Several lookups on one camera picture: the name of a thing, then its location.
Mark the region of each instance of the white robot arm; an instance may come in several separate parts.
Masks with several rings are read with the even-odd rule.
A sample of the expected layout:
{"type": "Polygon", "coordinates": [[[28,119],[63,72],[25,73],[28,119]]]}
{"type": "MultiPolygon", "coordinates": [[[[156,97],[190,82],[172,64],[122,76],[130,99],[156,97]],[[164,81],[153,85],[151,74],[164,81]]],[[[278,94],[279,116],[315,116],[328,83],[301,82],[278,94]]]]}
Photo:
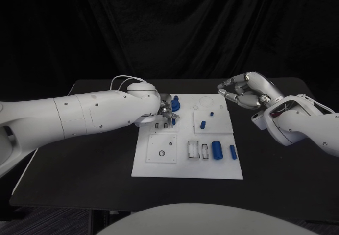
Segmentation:
{"type": "Polygon", "coordinates": [[[253,116],[253,122],[262,130],[269,130],[279,143],[289,146],[311,138],[324,151],[339,157],[339,113],[305,95],[285,97],[257,72],[230,78],[218,89],[220,94],[241,107],[259,109],[266,106],[267,109],[253,116]],[[237,94],[224,89],[231,84],[236,84],[237,94]],[[324,114],[315,103],[331,114],[324,114]]]}
{"type": "Polygon", "coordinates": [[[123,91],[103,91],[60,98],[0,102],[0,177],[40,147],[67,138],[102,133],[155,121],[162,114],[171,119],[168,94],[146,82],[123,91]]]}

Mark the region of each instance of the cable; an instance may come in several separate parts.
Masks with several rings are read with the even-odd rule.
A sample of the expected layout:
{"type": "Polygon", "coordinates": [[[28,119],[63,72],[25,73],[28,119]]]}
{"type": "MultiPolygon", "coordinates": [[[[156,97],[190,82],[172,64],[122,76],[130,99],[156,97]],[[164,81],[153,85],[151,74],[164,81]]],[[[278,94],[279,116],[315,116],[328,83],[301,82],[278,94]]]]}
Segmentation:
{"type": "Polygon", "coordinates": [[[139,81],[146,82],[146,81],[145,81],[142,78],[139,78],[139,77],[132,77],[132,76],[128,76],[128,75],[120,75],[120,76],[116,76],[116,77],[113,78],[113,80],[112,80],[112,85],[113,85],[113,82],[115,82],[116,78],[119,78],[119,77],[129,77],[129,78],[135,78],[135,79],[138,79],[139,81]]]}
{"type": "Polygon", "coordinates": [[[314,105],[315,103],[325,109],[328,110],[331,113],[337,113],[328,106],[325,106],[324,104],[321,104],[318,101],[315,101],[309,96],[306,96],[306,94],[299,94],[298,97],[304,98],[305,100],[308,100],[314,105]]]}
{"type": "Polygon", "coordinates": [[[123,84],[126,83],[126,81],[129,81],[129,80],[132,80],[132,79],[136,79],[136,80],[139,80],[140,82],[146,82],[146,81],[145,81],[142,78],[139,78],[139,77],[130,77],[130,78],[128,78],[128,79],[123,81],[123,83],[120,84],[119,90],[120,90],[123,84]]]}

